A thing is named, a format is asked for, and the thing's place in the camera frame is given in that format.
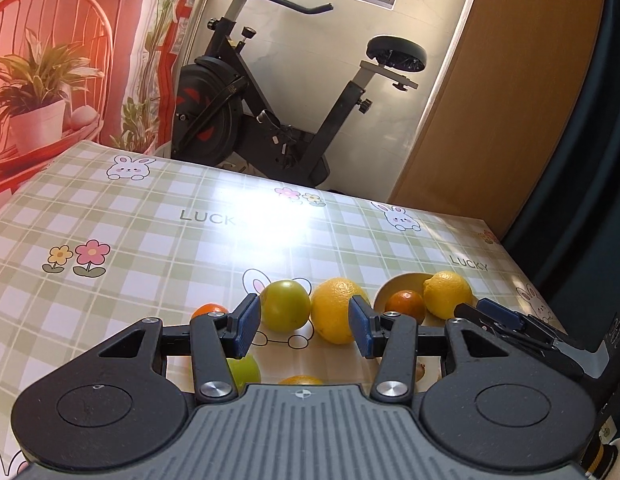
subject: chair backrest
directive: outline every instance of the chair backrest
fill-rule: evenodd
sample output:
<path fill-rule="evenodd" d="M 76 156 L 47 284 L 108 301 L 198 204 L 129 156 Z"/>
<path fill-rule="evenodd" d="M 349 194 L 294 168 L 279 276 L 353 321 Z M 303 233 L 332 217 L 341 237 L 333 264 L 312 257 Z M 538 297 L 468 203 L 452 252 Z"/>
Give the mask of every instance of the chair backrest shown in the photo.
<path fill-rule="evenodd" d="M 90 105 L 103 117 L 112 70 L 112 28 L 96 0 L 4 0 L 0 2 L 0 56 L 26 56 L 26 28 L 42 43 L 83 43 L 90 66 L 103 78 L 87 80 L 86 89 L 72 95 L 72 108 Z M 0 156 L 14 149 L 8 121 L 0 124 Z"/>

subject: green apple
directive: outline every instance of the green apple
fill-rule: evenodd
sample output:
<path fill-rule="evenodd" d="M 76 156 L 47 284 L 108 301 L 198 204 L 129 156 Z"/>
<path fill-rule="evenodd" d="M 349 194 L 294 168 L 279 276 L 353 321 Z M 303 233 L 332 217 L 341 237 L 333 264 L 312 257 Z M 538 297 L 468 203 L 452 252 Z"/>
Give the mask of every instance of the green apple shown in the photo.
<path fill-rule="evenodd" d="M 236 387 L 241 393 L 247 383 L 260 383 L 261 370 L 252 354 L 246 355 L 242 359 L 227 359 L 230 372 Z"/>
<path fill-rule="evenodd" d="M 310 319 L 310 297 L 294 280 L 270 283 L 261 292 L 261 321 L 274 332 L 292 332 Z"/>

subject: checkered tablecloth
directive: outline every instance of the checkered tablecloth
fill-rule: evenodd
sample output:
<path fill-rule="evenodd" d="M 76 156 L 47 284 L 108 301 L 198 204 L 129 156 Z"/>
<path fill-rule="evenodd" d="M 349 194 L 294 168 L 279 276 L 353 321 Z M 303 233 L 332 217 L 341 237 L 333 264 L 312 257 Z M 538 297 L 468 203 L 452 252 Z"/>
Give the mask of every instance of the checkered tablecloth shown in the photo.
<path fill-rule="evenodd" d="M 182 324 L 204 303 L 232 310 L 270 281 L 298 278 L 311 288 L 346 276 L 373 298 L 397 274 L 452 269 L 478 298 L 555 322 L 481 220 L 404 212 L 194 164 L 144 163 L 141 155 L 117 164 L 120 155 L 131 154 L 81 142 L 0 211 L 6 470 L 18 452 L 10 410 L 26 386 L 143 317 Z M 311 335 L 308 327 L 299 334 Z M 307 344 L 299 350 L 270 339 L 253 347 L 264 382 L 304 373 L 365 384 L 376 370 L 354 344 L 298 336 L 292 346 Z M 189 358 L 172 359 L 168 377 L 191 390 Z"/>

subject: gray ribbed surface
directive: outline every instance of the gray ribbed surface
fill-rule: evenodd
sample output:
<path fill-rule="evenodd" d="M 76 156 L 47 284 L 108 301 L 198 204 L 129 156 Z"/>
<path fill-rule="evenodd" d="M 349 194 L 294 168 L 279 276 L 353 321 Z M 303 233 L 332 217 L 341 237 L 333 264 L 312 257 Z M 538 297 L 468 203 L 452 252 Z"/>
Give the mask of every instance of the gray ribbed surface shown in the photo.
<path fill-rule="evenodd" d="M 20 478 L 76 476 L 30 466 Z M 91 480 L 504 478 L 453 462 L 420 434 L 408 410 L 372 403 L 357 386 L 266 385 L 250 386 L 244 397 L 230 404 L 200 408 L 181 437 L 150 460 L 89 476 Z M 583 475 L 569 466 L 535 477 L 582 480 Z"/>

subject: cartoon bunny print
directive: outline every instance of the cartoon bunny print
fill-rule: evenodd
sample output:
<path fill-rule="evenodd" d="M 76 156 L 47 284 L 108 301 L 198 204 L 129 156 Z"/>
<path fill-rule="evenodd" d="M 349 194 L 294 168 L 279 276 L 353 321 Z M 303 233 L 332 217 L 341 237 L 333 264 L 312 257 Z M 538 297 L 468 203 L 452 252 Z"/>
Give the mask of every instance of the cartoon bunny print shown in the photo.
<path fill-rule="evenodd" d="M 117 155 L 114 158 L 115 164 L 107 170 L 106 174 L 110 180 L 117 180 L 119 178 L 141 180 L 150 174 L 148 164 L 153 163 L 155 160 L 155 158 L 151 157 L 132 160 L 127 155 Z"/>
<path fill-rule="evenodd" d="M 541 294 L 539 294 L 530 283 L 528 283 L 525 288 L 517 286 L 516 291 L 521 298 L 529 303 L 535 316 L 541 321 L 551 323 L 552 320 L 554 320 L 550 307 L 541 299 Z"/>
<path fill-rule="evenodd" d="M 295 278 L 294 281 L 299 283 L 308 294 L 312 292 L 312 284 L 309 280 L 305 278 Z M 243 289 L 247 294 L 260 294 L 270 283 L 269 277 L 258 269 L 248 269 L 243 273 Z M 294 350 L 302 350 L 303 348 L 307 348 L 313 336 L 314 325 L 312 321 L 308 321 L 305 326 L 288 337 L 286 341 L 270 339 L 266 333 L 258 330 L 252 344 L 254 346 L 266 346 L 268 343 L 282 343 Z"/>
<path fill-rule="evenodd" d="M 372 205 L 379 211 L 385 213 L 386 220 L 399 231 L 407 231 L 412 229 L 414 231 L 421 231 L 421 225 L 407 214 L 404 208 L 398 206 L 388 206 L 385 204 L 379 204 L 372 202 Z"/>
<path fill-rule="evenodd" d="M 8 465 L 8 469 L 6 470 L 4 468 L 4 462 L 1 460 L 0 455 L 0 478 L 12 478 L 17 473 L 23 471 L 27 467 L 27 465 L 28 463 L 26 462 L 23 453 L 20 451 L 14 457 L 12 457 L 12 460 L 10 460 L 10 464 Z"/>

